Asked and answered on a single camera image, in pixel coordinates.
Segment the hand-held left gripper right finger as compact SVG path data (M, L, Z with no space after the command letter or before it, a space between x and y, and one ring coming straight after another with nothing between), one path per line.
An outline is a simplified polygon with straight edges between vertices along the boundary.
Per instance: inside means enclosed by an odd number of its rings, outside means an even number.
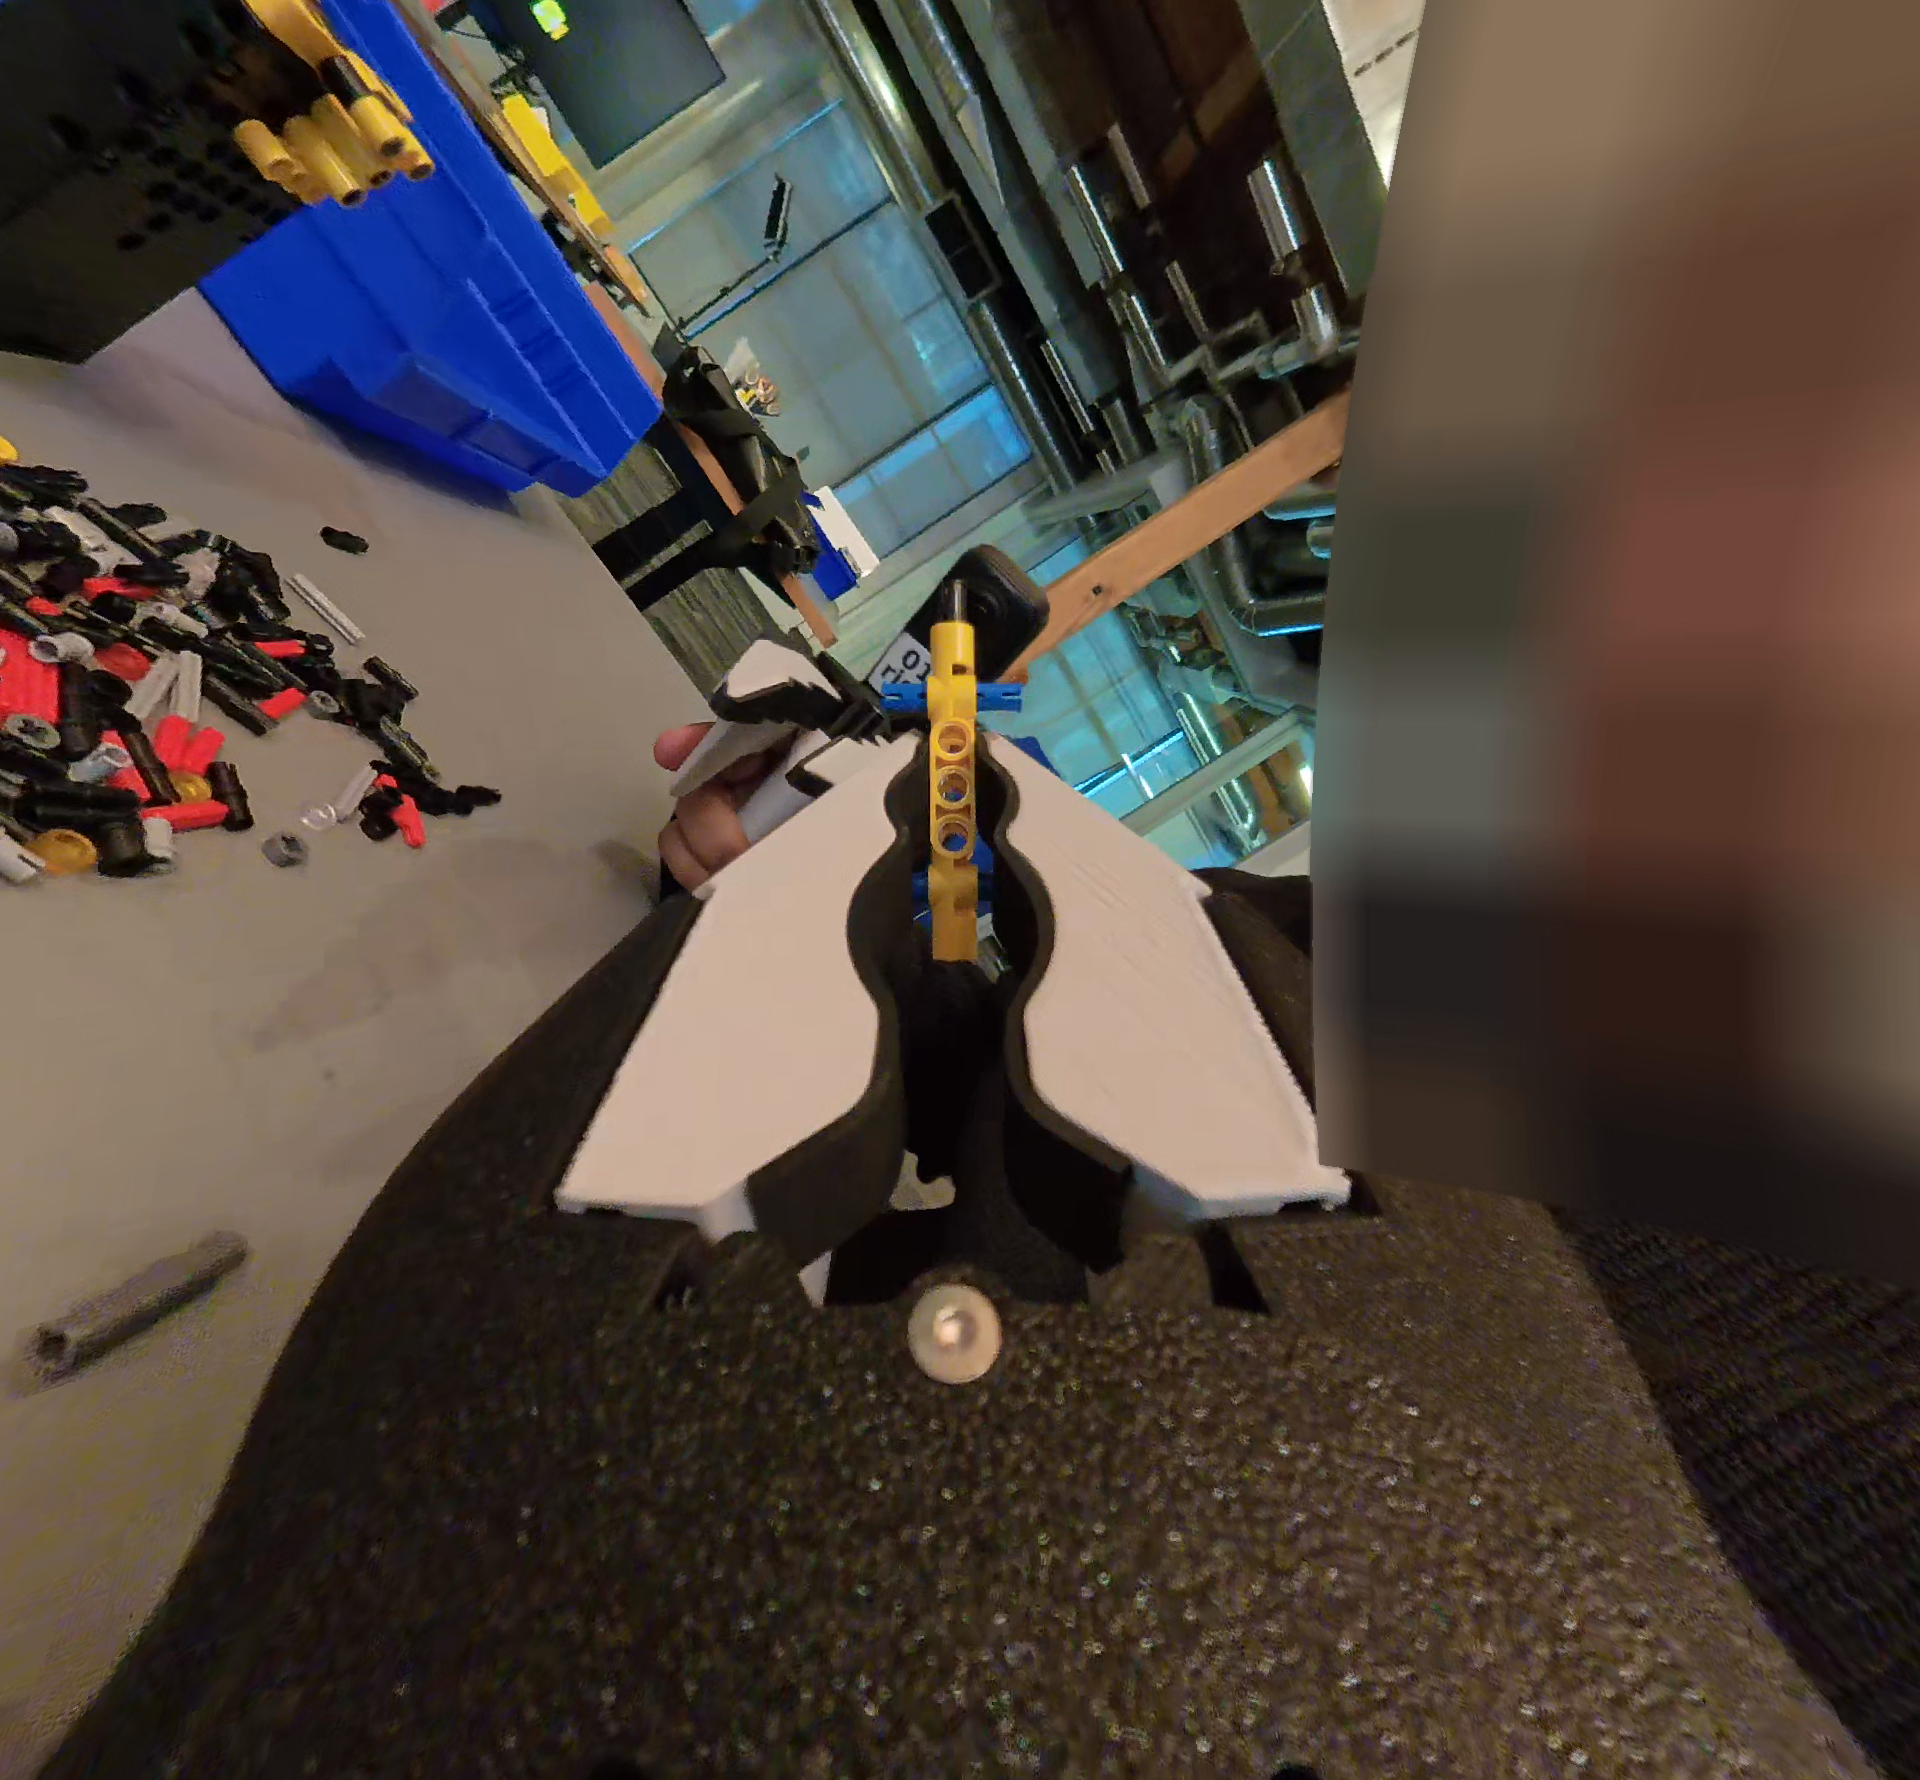
M1203 910L1203 881L1026 754L995 893L1034 881L1045 951L1022 1003L1042 1114L1174 1221L1344 1211L1285 1049Z

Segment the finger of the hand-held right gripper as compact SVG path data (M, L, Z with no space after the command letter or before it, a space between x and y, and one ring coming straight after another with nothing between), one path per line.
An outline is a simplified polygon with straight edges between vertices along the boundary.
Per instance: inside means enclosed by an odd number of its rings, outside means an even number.
M888 721L876 686L831 653L810 655L776 637L755 642L714 689L729 721Z
M779 786L795 799L823 799L888 749L888 731L831 733L808 725L714 725L677 775L677 796L718 782L733 766L776 756Z

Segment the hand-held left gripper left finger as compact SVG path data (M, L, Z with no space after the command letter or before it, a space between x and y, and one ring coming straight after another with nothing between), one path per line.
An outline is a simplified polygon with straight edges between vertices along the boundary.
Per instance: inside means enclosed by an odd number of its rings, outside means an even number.
M857 772L710 881L611 1090L565 1166L568 1212L759 1230L840 1247L888 1211L905 1155L899 1030L880 952L912 925L888 792L914 749Z

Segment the yellow brick assembly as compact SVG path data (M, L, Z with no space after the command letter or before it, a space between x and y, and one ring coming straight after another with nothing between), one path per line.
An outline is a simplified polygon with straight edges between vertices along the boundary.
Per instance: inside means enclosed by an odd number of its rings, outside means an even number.
M973 623L931 626L914 679L888 668L880 684L893 714L928 721L928 945L941 961L974 961L980 951L979 853L979 714L1022 710L1022 684L980 684Z

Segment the pile of black red pins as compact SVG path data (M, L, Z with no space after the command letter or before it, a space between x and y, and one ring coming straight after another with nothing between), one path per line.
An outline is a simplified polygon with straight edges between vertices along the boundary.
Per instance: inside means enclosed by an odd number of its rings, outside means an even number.
M4 883L156 881L191 838L302 831L334 803L370 842L425 850L500 806L413 731L419 689L351 646L293 569L166 504L108 501L81 470L4 441ZM338 792L264 828L237 740L298 725L351 740ZM302 831L314 850L331 831Z

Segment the person's right hand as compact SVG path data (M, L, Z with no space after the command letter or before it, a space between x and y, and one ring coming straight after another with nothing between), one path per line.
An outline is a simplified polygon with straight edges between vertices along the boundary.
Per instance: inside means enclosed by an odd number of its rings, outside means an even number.
M753 850L742 809L766 782L779 759L779 749L742 754L677 792L672 818L658 838L659 900L697 893Z

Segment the blue storage bin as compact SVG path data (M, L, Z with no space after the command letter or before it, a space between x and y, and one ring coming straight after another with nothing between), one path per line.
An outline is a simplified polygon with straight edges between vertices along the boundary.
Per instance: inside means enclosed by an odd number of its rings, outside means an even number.
M504 491L591 491L659 422L655 386L399 9L324 4L437 171L298 210L197 291L286 397Z

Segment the yellow storage box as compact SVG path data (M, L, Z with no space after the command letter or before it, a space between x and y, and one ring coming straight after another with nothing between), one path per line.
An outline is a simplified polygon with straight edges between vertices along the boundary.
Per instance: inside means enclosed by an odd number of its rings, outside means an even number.
M546 110L520 93L510 93L500 101L500 114L552 195L565 198L594 236L614 236L609 210L598 205L596 194L552 136Z

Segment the grey tube connector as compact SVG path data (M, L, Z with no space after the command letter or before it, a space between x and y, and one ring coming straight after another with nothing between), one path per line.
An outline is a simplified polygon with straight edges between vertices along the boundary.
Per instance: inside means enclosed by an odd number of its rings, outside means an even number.
M247 1266L247 1260L249 1238L218 1230L142 1266L104 1292L69 1302L55 1316L29 1328L24 1342L26 1374L39 1386L75 1378L116 1345L195 1306Z

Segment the black block with yellow beams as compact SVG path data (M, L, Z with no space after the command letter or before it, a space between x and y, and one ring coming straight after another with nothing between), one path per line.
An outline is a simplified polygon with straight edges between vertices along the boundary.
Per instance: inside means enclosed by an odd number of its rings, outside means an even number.
M434 171L324 0L4 0L4 351L85 364L298 210Z

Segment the wooden post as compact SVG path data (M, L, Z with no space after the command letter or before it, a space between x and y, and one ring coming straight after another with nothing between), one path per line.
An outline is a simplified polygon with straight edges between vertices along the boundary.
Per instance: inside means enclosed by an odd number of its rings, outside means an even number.
M1253 447L1223 470L1207 475L1187 497L1161 509L1135 525L1118 542L1102 546L1087 559L1048 585L1048 623L1005 669L1006 681L1024 681L1031 668L1084 633L1100 616L1118 608L1125 598L1230 536L1240 522L1259 516L1268 504L1307 487L1323 473L1337 470L1350 422L1353 392L1337 392L1320 400L1279 435Z

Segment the black stand frame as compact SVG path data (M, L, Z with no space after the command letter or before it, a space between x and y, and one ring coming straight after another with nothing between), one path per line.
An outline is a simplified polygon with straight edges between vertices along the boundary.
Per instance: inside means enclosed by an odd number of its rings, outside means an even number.
M643 604L658 604L710 569L744 569L766 585L810 578L823 556L801 465L784 454L742 400L733 377L704 347L679 341L665 360L664 412L705 444L742 509L714 532L643 578Z

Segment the silver ventilation duct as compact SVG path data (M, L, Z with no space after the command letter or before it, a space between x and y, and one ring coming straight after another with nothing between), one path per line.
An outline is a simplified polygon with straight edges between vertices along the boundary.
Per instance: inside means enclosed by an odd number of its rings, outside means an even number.
M801 0L1045 497L1344 395L1427 0Z

